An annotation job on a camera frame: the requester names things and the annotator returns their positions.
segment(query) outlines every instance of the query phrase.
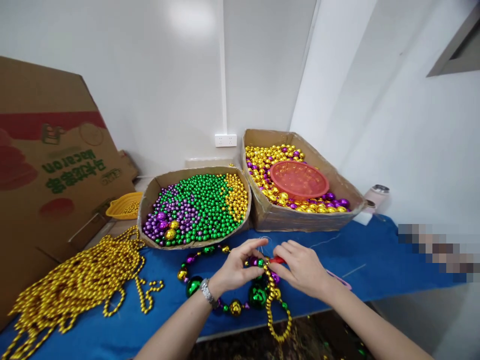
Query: forearm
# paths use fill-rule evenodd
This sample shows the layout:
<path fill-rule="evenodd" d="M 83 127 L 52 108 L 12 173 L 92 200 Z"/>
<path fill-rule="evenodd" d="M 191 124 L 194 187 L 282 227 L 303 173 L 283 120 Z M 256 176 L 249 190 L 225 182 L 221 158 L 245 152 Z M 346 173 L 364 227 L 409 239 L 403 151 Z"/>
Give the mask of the forearm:
<path fill-rule="evenodd" d="M 186 359 L 211 311 L 203 293 L 197 291 L 148 340 L 135 360 Z"/>
<path fill-rule="evenodd" d="M 376 359 L 432 359 L 339 282 L 332 288 L 331 306 L 363 340 Z"/>

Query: yellow plastic basket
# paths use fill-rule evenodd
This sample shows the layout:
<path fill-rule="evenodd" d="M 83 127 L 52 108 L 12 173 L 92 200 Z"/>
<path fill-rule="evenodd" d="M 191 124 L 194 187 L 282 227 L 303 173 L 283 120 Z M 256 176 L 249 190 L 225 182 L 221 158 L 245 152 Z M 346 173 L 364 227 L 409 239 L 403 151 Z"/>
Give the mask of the yellow plastic basket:
<path fill-rule="evenodd" d="M 118 220 L 133 220 L 139 214 L 139 207 L 135 210 L 124 213 L 129 206 L 134 206 L 135 203 L 140 205 L 143 192 L 131 192 L 123 195 L 117 200 L 110 203 L 110 207 L 106 211 L 106 215 Z"/>

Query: left hand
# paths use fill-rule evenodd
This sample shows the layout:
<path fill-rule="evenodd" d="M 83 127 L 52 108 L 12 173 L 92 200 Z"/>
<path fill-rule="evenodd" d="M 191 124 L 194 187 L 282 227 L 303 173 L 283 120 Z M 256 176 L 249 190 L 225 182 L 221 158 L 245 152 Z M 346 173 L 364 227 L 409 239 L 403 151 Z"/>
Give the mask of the left hand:
<path fill-rule="evenodd" d="M 257 266 L 244 268 L 244 263 L 250 256 L 264 259 L 264 256 L 257 248 L 268 243 L 269 240 L 267 238 L 250 239 L 242 245 L 233 248 L 223 266 L 212 276 L 208 283 L 208 289 L 212 296 L 218 299 L 224 292 L 238 289 L 250 280 L 263 274 L 263 268 Z"/>

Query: pink bottle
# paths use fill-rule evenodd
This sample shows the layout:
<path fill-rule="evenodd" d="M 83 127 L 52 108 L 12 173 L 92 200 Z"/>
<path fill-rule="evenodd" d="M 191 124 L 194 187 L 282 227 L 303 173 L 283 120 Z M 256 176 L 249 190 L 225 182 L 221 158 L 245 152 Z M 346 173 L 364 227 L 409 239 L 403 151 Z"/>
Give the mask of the pink bottle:
<path fill-rule="evenodd" d="M 376 209 L 390 196 L 390 189 L 383 185 L 372 186 L 365 194 L 365 199 L 372 202 L 374 206 L 368 206 L 363 211 L 373 214 Z"/>

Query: pile of beads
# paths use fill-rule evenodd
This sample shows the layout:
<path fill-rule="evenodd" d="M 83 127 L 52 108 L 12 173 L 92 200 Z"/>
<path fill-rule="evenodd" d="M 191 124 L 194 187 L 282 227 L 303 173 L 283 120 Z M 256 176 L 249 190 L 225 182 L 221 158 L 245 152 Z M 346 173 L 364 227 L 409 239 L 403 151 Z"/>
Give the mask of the pile of beads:
<path fill-rule="evenodd" d="M 346 213 L 350 212 L 347 199 L 336 199 L 333 192 L 318 198 L 294 200 L 286 192 L 280 192 L 270 178 L 270 167 L 280 161 L 297 161 L 306 164 L 305 154 L 295 145 L 282 144 L 271 147 L 246 146 L 246 164 L 249 173 L 267 199 L 274 205 L 291 208 L 306 213 Z"/>
<path fill-rule="evenodd" d="M 147 314 L 154 305 L 150 293 L 159 292 L 164 283 L 151 281 L 150 288 L 146 292 L 142 290 L 142 285 L 147 283 L 139 276 L 145 264 L 145 258 L 139 253 L 143 247 L 145 244 L 136 226 L 115 238 L 106 235 L 97 245 L 58 265 L 23 291 L 10 312 L 10 315 L 20 314 L 14 325 L 18 334 L 1 359 L 29 358 L 56 327 L 62 334 L 68 332 L 81 313 L 102 303 L 103 315 L 112 316 L 125 300 L 124 283 L 131 279 L 135 279 L 141 311 Z M 121 298 L 110 310 L 116 292 Z M 27 335 L 24 343 L 9 356 L 24 335 Z"/>
<path fill-rule="evenodd" d="M 123 215 L 123 214 L 130 214 L 130 213 L 138 213 L 139 207 L 140 207 L 139 201 L 132 202 L 130 205 L 128 205 L 126 208 L 124 208 L 121 211 L 121 214 Z"/>
<path fill-rule="evenodd" d="M 142 230 L 161 247 L 221 239 L 242 224 L 248 201 L 236 174 L 195 175 L 161 189 Z"/>
<path fill-rule="evenodd" d="M 181 264 L 180 270 L 177 274 L 177 279 L 186 284 L 186 297 L 191 297 L 199 288 L 203 281 L 201 276 L 189 277 L 189 270 L 187 266 L 192 265 L 196 259 L 201 256 L 208 256 L 213 254 L 216 249 L 221 249 L 221 252 L 228 254 L 230 247 L 228 245 L 211 245 L 204 247 L 196 253 L 191 253 L 186 258 L 186 262 Z M 254 309 L 266 309 L 268 328 L 272 336 L 279 343 L 283 343 L 289 336 L 292 329 L 292 316 L 290 314 L 289 307 L 286 302 L 282 301 L 282 294 L 277 285 L 280 282 L 280 277 L 271 271 L 268 267 L 269 259 L 257 258 L 251 256 L 248 261 L 245 261 L 245 267 L 258 266 L 265 271 L 264 275 L 261 275 L 253 280 L 250 289 L 248 290 L 248 301 L 242 304 L 240 300 L 233 299 L 230 305 L 225 304 L 221 298 L 218 299 L 218 307 L 214 311 L 215 314 L 230 313 L 234 317 L 239 317 L 244 310 Z M 272 301 L 277 300 L 281 307 L 286 311 L 288 316 L 286 330 L 282 335 L 278 335 L 274 329 L 274 320 L 272 316 Z"/>

